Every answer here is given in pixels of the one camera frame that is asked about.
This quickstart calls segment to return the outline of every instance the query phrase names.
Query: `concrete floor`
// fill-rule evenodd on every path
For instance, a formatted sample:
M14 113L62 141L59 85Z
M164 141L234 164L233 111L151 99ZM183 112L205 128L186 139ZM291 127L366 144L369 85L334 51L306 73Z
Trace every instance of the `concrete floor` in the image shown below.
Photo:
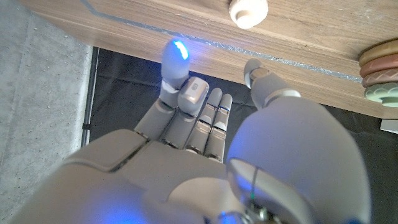
M80 147L92 47L0 0L0 223Z

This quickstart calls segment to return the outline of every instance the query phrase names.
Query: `robot finger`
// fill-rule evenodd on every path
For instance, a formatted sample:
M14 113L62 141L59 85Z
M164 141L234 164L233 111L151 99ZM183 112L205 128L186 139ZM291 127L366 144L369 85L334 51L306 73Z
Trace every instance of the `robot finger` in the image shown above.
M178 94L178 112L162 138L165 144L183 149L208 90L209 84L198 77L191 77L182 87Z
M232 96L225 94L218 107L214 125L210 130L204 153L204 156L207 158L221 163L224 161L226 129L231 105Z
M219 88L215 88L213 91L211 91L206 105L199 115L198 120L195 123L195 127L188 138L185 150L197 153L199 155L203 154L207 138L211 130L211 125L213 124L216 110L222 96L223 92Z
M178 106L181 86L188 80L190 58L187 48L177 39L169 41L162 57L160 96L134 128L147 139L159 140Z

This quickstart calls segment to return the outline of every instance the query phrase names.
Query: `wooden shelf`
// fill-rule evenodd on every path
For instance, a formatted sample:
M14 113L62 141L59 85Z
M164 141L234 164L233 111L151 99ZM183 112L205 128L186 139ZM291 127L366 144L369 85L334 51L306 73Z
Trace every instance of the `wooden shelf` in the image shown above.
M258 57L306 98L398 118L398 108L365 99L358 82L360 53L398 37L395 0L270 0L267 18L249 30L229 18L228 0L20 2L87 44L160 62L165 43L177 36L195 72L243 83L244 64Z

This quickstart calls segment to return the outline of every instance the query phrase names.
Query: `wooden ring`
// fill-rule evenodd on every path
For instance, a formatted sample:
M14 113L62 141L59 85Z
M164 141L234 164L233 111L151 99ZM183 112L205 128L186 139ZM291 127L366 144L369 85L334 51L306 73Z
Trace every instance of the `wooden ring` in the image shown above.
M398 107L398 83L376 84L367 87L365 97L383 106Z
M375 84L383 84L389 82L398 82L398 68L381 70L366 75L365 78L362 80L362 86L366 88Z
M359 74L362 78L365 78L370 73L391 68L398 68L398 54L384 56L366 63L359 71Z
M374 59L392 54L398 54L398 40L393 40L369 49L359 58L359 66L362 67Z

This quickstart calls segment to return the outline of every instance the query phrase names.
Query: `black fabric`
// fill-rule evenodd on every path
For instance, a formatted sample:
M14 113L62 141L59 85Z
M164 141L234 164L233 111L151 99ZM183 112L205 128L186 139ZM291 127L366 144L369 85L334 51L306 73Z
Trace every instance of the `black fabric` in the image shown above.
M226 153L243 120L256 111L242 84L191 73L233 97ZM90 141L111 131L133 130L160 93L160 64L100 49ZM373 223L398 223L398 135L380 131L381 120L325 106L351 133L363 154L373 200Z

